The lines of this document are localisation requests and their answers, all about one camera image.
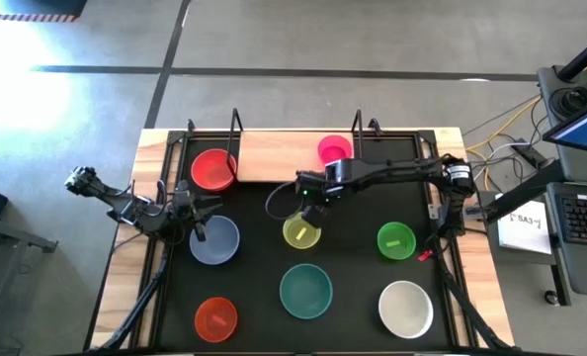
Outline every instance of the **yellow cup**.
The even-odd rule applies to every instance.
[[[313,246],[320,239],[321,228],[315,228],[302,219],[302,213],[285,220],[283,236],[285,241],[294,248],[305,249]]]

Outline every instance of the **gray floor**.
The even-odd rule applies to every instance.
[[[161,66],[180,3],[89,0],[75,24],[0,23],[0,191],[11,199],[4,219],[60,241],[53,255],[28,255],[30,272],[0,311],[0,348],[17,338],[24,355],[81,349],[116,225],[102,204],[62,183],[80,164],[112,185],[128,182],[158,79],[24,69]],[[586,45],[587,0],[193,0],[174,65],[529,74]],[[537,92],[531,82],[173,75],[156,126],[193,119],[224,127],[236,107],[247,127],[344,127],[362,108],[387,127],[467,131]],[[532,131],[525,116],[507,133],[529,139]],[[538,148],[555,155],[550,144]],[[492,176],[505,190],[517,184],[506,163]],[[542,301],[547,267],[496,265],[519,346],[587,355],[587,297],[551,308]]]

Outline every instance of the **teal bowl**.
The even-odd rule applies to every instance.
[[[281,302],[291,315],[301,319],[321,316],[331,305],[333,285],[318,266],[302,263],[281,280]]]

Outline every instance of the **red clip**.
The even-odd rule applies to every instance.
[[[428,257],[430,257],[432,255],[432,250],[427,250],[425,252],[423,252],[422,255],[419,256],[419,258],[417,258],[419,261],[423,262],[426,259],[428,259]]]

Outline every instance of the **red cup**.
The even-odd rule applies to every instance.
[[[234,181],[234,175],[225,163],[227,151],[213,148],[202,152],[195,158],[191,166],[191,176],[198,186],[210,190],[221,191]],[[230,165],[236,170],[236,160],[230,155]]]
[[[331,134],[320,141],[317,146],[317,154],[322,163],[327,164],[338,159],[351,158],[353,147],[347,139],[337,134]]]
[[[230,337],[236,328],[238,315],[234,304],[223,297],[203,302],[195,313],[195,330],[207,342],[221,342]]]

